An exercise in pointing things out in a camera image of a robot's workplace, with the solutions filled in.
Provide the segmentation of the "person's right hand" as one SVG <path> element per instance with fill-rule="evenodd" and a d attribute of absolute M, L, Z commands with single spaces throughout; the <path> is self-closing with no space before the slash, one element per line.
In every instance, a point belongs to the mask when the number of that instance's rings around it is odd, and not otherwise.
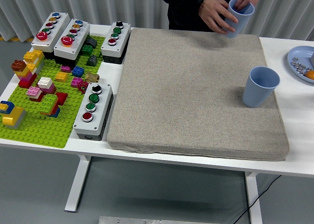
<path fill-rule="evenodd" d="M 238 19 L 228 10 L 228 7 L 228 3 L 224 0 L 204 0 L 198 14 L 212 31 L 226 35 L 228 31 L 235 32 L 235 28 L 227 24 L 221 15 L 233 23 L 238 23 Z"/>

